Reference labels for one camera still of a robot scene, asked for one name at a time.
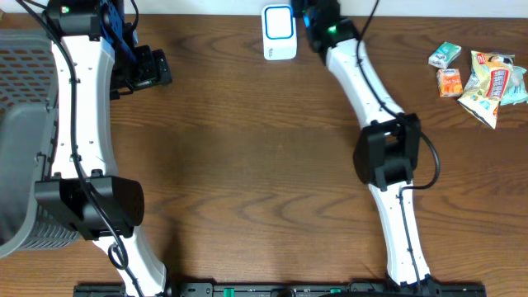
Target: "snack package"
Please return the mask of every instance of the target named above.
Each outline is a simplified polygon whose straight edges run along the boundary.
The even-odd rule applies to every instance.
[[[460,46],[444,42],[444,44],[441,45],[431,57],[429,57],[429,64],[437,68],[446,69],[451,62],[455,61],[455,59],[460,56],[461,51],[462,48]]]
[[[513,66],[510,82],[508,83],[507,90],[501,100],[501,106],[528,101],[528,93],[526,92],[525,81],[523,79],[525,73],[526,69]]]
[[[495,129],[498,106],[504,96],[515,56],[471,51],[473,74],[458,100],[465,110]]]
[[[436,73],[440,97],[458,97],[462,95],[462,80],[458,69],[440,69]]]

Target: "gray basket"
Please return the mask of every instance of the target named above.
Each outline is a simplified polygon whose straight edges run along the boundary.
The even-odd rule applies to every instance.
[[[57,77],[43,31],[0,31],[0,258],[78,238],[36,202],[57,136]]]

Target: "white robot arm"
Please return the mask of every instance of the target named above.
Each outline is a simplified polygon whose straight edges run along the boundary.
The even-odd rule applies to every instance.
[[[124,94],[123,87],[130,94],[171,83],[167,60],[160,49],[135,46],[123,0],[55,0],[45,9],[45,23],[32,16],[52,39],[59,82],[52,178],[35,184],[35,198],[63,226],[110,254],[127,295],[169,297],[167,269],[140,227],[143,190],[118,177],[110,133],[110,99]]]
[[[294,1],[294,10],[304,18],[313,51],[337,78],[359,120],[361,136],[354,164],[378,206],[389,276],[396,285],[420,286],[430,270],[420,246],[413,192],[408,189],[417,166],[419,120],[404,115],[385,90],[360,33],[349,19],[341,17],[336,0]]]
[[[326,64],[330,72],[335,75],[345,90],[346,96],[356,112],[360,127],[364,129],[372,125],[373,122],[383,124],[394,121],[395,119],[387,111],[380,108],[380,104],[367,87],[356,62],[357,54],[361,57],[367,78],[376,93],[385,102],[386,106],[398,114],[403,113],[403,110],[394,102],[383,87],[383,84],[370,64],[365,51],[365,44],[361,43],[360,53],[356,52],[357,42],[357,39],[345,40],[339,42],[335,47],[328,49]],[[399,199],[397,199],[399,190],[404,186],[411,185],[406,181],[400,181],[387,186],[387,189],[382,191],[377,186],[369,184],[370,192],[372,192],[378,206],[385,243],[387,245],[387,271],[397,284],[412,284],[417,282],[413,260],[408,250],[403,213],[400,208]],[[404,215],[407,220],[409,237],[419,272],[419,281],[423,281],[430,274],[430,271],[420,247],[420,239],[414,218],[412,191],[403,192],[403,204],[405,207]]]

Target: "wooden table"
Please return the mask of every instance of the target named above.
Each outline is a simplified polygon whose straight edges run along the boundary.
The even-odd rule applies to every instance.
[[[1,28],[34,27],[6,15]],[[383,279],[380,217],[358,180],[360,130],[337,80],[309,50],[262,57],[256,16],[141,16],[141,43],[164,49],[174,83],[111,103],[115,157],[141,182],[143,226],[175,275],[218,282]],[[496,130],[438,97],[427,57],[445,40],[517,54],[526,20],[377,17],[370,59],[441,155],[438,184],[417,192],[422,248],[440,281],[482,281],[489,296],[528,295],[528,105],[500,108]],[[432,159],[422,146],[416,183]],[[1,296],[71,296],[79,283],[120,282],[92,243],[16,252],[0,261]]]

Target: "black bracket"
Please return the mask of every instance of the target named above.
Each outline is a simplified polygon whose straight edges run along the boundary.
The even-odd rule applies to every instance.
[[[84,195],[78,179],[52,179],[35,183],[35,198],[66,229],[86,240],[110,236],[110,231]],[[121,177],[91,177],[87,185],[119,235],[129,238],[144,216],[141,185]]]
[[[391,284],[369,282],[365,280],[353,281],[349,284],[349,291],[352,293],[365,295],[373,294],[380,296],[381,292],[388,293],[388,296],[423,296],[423,297],[486,297],[486,287],[482,284],[452,284],[446,285],[436,281],[432,276],[427,276],[422,280],[422,289],[417,290],[416,284],[396,285],[391,280]]]
[[[73,297],[127,297],[124,285],[76,285]]]
[[[323,63],[329,48],[359,36],[354,23],[341,16],[341,4],[337,0],[292,0],[291,5],[294,16],[303,17],[310,47]]]
[[[410,125],[401,125],[398,120],[374,122],[361,131],[354,151],[354,166],[363,183],[387,191],[387,186],[413,179],[418,165],[421,126],[416,114],[403,118]]]
[[[59,37],[88,35],[106,40],[115,50],[110,98],[172,83],[171,71],[161,49],[135,46],[135,37],[125,24],[123,0],[54,0],[45,10],[46,21]]]

